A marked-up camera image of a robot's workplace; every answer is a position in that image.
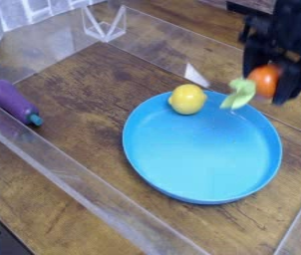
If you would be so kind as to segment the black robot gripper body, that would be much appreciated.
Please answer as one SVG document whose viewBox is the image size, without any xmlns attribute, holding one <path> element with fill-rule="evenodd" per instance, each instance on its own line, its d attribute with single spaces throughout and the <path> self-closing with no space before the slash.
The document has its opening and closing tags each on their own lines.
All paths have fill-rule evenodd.
<svg viewBox="0 0 301 255">
<path fill-rule="evenodd" d="M 277 0 L 271 15 L 249 14 L 244 22 L 240 41 L 260 39 L 272 50 L 272 59 L 285 52 L 301 57 L 301 0 Z"/>
</svg>

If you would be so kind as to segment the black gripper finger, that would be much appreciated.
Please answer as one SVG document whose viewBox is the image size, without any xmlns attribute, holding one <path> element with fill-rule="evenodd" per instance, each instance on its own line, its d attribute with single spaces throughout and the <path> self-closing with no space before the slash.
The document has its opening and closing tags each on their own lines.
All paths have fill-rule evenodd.
<svg viewBox="0 0 301 255">
<path fill-rule="evenodd" d="M 296 99 L 301 93 L 301 60 L 297 62 L 280 61 L 277 66 L 280 76 L 272 104 L 283 106 L 288 101 Z"/>
<path fill-rule="evenodd" d="M 260 39 L 249 39 L 245 44 L 243 57 L 243 76 L 248 77 L 252 71 L 267 65 L 272 59 L 272 50 Z"/>
</svg>

